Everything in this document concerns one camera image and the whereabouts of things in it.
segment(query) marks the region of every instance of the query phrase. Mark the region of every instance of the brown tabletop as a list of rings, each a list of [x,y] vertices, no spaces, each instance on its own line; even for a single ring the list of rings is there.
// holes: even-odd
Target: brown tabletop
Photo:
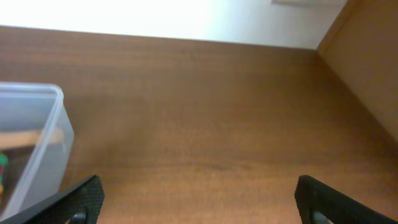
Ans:
[[[98,223],[300,223],[302,174],[398,219],[398,148],[315,51],[0,27],[0,80],[63,89]]]

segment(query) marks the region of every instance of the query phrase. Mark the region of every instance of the plastic bin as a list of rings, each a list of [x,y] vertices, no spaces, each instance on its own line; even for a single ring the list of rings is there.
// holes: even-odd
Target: plastic bin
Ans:
[[[35,144],[31,145],[31,154],[21,168],[21,175],[13,189],[4,186],[4,194],[10,195],[1,220],[58,192],[74,133],[59,86],[0,82],[0,134],[32,130],[39,134],[37,140],[33,140]],[[60,133],[61,137],[53,141]]]

